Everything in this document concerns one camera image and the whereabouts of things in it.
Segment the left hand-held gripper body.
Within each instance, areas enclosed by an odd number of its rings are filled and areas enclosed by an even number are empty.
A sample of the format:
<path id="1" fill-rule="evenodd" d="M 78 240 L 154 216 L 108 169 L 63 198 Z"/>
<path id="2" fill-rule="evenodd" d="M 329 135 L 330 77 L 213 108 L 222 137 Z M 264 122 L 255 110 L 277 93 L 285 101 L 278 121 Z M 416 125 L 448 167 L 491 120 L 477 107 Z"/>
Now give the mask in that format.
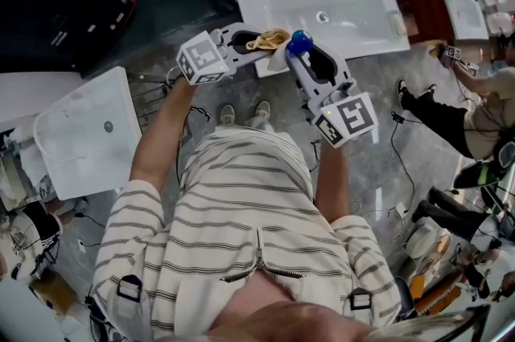
<path id="1" fill-rule="evenodd" d="M 215 83 L 236 74 L 229 42 L 234 30 L 202 31 L 179 47 L 176 62 L 190 85 Z"/>

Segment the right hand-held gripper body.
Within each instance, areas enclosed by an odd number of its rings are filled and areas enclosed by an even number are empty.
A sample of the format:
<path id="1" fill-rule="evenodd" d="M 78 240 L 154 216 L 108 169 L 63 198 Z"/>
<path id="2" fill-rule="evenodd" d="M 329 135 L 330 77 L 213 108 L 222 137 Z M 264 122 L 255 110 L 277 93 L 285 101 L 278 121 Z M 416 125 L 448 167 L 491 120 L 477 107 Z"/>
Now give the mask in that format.
<path id="1" fill-rule="evenodd" d="M 378 127 L 370 95 L 361 92 L 347 71 L 338 73 L 335 84 L 305 75 L 307 120 L 333 148 L 339 148 Z"/>

